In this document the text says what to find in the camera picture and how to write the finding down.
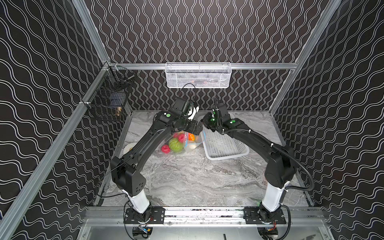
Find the red tomato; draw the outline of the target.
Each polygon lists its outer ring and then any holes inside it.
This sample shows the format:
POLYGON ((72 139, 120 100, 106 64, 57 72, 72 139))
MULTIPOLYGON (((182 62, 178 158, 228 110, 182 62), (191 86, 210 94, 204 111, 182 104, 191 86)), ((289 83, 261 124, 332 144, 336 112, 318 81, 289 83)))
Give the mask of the red tomato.
POLYGON ((182 144, 184 144, 186 142, 187 138, 188 138, 188 134, 187 133, 178 133, 177 134, 177 139, 182 144))

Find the red apple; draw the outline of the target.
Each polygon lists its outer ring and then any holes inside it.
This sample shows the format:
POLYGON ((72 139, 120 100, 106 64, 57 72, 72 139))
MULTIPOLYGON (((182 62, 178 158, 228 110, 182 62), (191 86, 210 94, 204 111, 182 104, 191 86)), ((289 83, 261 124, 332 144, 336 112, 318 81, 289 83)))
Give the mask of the red apple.
POLYGON ((161 151, 164 153, 164 154, 169 154, 171 152, 171 149, 168 145, 163 145, 161 147, 161 151))

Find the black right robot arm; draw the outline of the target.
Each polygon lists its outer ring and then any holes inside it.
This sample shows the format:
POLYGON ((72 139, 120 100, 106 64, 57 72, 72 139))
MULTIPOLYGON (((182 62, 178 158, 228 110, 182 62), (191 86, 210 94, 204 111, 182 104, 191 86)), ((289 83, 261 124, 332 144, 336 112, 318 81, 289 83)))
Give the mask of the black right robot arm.
POLYGON ((303 192, 314 190, 314 178, 304 165, 294 157, 291 147, 276 144, 252 130, 239 118, 232 118, 225 104, 217 104, 211 113, 204 115, 201 122, 212 132, 218 132, 221 135, 227 135, 242 142, 259 154, 267 163, 265 179, 268 185, 264 198, 259 205, 259 215, 262 221, 269 222, 284 206, 283 200, 285 192, 288 190, 303 192), (308 176, 309 185, 307 187, 290 184, 297 172, 297 168, 301 168, 308 176))

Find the clear zip top bag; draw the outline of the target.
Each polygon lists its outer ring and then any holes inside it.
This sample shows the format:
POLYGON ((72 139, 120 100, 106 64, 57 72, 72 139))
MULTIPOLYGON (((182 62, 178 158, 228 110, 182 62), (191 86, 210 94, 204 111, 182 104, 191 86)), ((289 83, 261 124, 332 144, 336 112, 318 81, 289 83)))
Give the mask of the clear zip top bag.
MULTIPOLYGON (((171 134, 171 136, 170 137, 167 137, 161 144, 160 144, 160 151, 161 151, 161 147, 163 146, 163 145, 169 145, 169 140, 170 139, 172 139, 172 138, 177 138, 177 134, 178 133, 187 133, 188 134, 188 132, 186 132, 186 131, 178 131, 178 132, 174 132, 174 133, 172 133, 171 134)), ((194 142, 192 142, 192 141, 189 141, 188 140, 188 138, 187 138, 187 140, 186 140, 186 142, 183 144, 184 145, 184 149, 181 151, 181 152, 179 152, 179 153, 174 153, 174 152, 170 152, 169 154, 166 154, 166 155, 170 155, 170 154, 181 154, 181 153, 184 153, 184 152, 191 152, 191 151, 188 151, 187 149, 186 149, 186 145, 188 145, 188 144, 190 144, 190 143, 197 143, 197 144, 199 144, 199 146, 200 145, 202 145, 204 142, 205 142, 205 140, 206 140, 206 133, 205 133, 205 131, 204 130, 202 130, 198 135, 195 135, 195 137, 196 137, 196 140, 194 141, 194 142)))

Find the green cabbage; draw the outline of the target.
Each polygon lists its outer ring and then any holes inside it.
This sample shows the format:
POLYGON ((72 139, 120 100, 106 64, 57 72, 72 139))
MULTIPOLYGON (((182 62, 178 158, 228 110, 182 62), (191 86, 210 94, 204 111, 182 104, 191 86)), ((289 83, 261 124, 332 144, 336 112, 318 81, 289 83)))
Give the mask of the green cabbage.
POLYGON ((172 152, 179 153, 184 149, 184 145, 178 138, 172 138, 169 140, 169 148, 172 152))

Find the orange yellow mango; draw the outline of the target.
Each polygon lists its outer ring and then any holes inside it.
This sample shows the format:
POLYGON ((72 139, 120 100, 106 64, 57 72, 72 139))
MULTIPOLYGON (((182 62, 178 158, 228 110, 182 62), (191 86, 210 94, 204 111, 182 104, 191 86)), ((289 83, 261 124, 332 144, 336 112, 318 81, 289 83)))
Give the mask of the orange yellow mango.
POLYGON ((194 142, 196 140, 195 135, 188 133, 188 140, 194 142))

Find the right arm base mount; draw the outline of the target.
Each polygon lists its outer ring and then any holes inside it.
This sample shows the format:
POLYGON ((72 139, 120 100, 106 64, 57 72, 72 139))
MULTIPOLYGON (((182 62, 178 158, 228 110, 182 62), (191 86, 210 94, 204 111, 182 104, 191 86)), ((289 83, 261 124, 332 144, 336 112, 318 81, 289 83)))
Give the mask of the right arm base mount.
POLYGON ((265 207, 246 207, 244 208, 244 220, 247 225, 285 225, 287 223, 281 208, 274 212, 269 212, 265 207))

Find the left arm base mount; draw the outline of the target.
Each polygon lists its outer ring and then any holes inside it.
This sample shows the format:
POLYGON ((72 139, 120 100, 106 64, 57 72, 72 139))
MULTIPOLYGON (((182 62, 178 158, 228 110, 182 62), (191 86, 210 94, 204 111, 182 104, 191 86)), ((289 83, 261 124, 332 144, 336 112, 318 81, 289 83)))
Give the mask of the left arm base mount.
POLYGON ((125 224, 163 224, 165 217, 165 209, 162 207, 149 206, 142 214, 138 213, 133 208, 125 210, 124 223, 125 224))

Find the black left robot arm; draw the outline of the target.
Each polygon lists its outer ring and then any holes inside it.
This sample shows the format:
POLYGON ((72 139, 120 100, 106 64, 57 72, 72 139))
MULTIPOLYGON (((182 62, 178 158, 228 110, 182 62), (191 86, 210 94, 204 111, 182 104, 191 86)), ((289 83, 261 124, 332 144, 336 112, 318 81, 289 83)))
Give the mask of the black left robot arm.
POLYGON ((128 195, 134 211, 144 214, 150 202, 144 188, 147 182, 141 174, 156 148, 177 131, 199 135, 203 124, 194 119, 200 107, 197 103, 176 98, 169 110, 158 112, 146 134, 122 157, 111 160, 111 176, 117 187, 128 195))

